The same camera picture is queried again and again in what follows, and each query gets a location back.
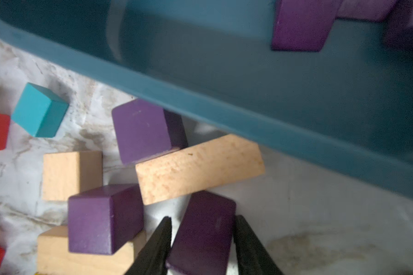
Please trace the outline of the purple long block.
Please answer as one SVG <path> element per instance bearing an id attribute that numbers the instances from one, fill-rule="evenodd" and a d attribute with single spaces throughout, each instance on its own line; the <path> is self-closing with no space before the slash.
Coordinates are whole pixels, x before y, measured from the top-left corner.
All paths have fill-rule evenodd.
<path id="1" fill-rule="evenodd" d="M 344 0 L 337 17 L 381 22 L 397 2 L 398 0 Z"/>

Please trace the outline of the purple rectangular block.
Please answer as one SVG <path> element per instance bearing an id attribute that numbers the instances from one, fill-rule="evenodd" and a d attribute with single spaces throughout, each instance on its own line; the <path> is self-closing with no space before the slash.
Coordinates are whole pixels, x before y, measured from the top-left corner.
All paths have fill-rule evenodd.
<path id="1" fill-rule="evenodd" d="M 191 195 L 166 259 L 176 275 L 224 275 L 227 272 L 235 201 L 199 191 Z"/>

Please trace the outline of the purple cube block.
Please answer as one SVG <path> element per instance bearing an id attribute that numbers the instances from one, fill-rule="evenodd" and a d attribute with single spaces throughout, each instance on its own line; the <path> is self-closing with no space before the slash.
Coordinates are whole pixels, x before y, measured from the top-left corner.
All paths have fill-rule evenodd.
<path id="1" fill-rule="evenodd" d="M 112 120 L 125 166 L 188 147 L 182 117 L 142 99 L 115 107 Z"/>

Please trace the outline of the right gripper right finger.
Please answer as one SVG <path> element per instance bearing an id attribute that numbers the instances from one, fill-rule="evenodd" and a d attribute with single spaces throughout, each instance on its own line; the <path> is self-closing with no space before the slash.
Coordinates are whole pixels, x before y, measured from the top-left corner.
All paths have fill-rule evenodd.
<path id="1" fill-rule="evenodd" d="M 240 275 L 283 275 L 242 215 L 235 216 L 233 237 Z"/>

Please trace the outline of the purple wedge block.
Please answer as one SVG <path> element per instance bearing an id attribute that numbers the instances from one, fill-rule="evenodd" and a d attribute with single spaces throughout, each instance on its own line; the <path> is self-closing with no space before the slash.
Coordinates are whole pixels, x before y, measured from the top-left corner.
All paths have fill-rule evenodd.
<path id="1" fill-rule="evenodd" d="M 388 18 L 383 42 L 389 47 L 413 50 L 413 0 L 396 3 Z"/>

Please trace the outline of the purple small cube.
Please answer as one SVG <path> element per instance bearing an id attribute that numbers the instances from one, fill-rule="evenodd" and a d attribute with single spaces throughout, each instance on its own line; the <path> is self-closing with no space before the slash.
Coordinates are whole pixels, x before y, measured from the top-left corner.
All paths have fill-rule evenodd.
<path id="1" fill-rule="evenodd" d="M 109 184 L 68 199 L 68 249 L 112 255 L 143 230 L 140 186 Z"/>

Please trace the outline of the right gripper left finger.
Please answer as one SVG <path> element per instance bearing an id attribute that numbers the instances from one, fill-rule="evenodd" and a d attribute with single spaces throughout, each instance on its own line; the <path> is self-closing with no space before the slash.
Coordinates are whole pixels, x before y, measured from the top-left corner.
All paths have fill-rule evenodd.
<path id="1" fill-rule="evenodd" d="M 172 219 L 164 217 L 125 275 L 166 275 L 171 241 Z"/>

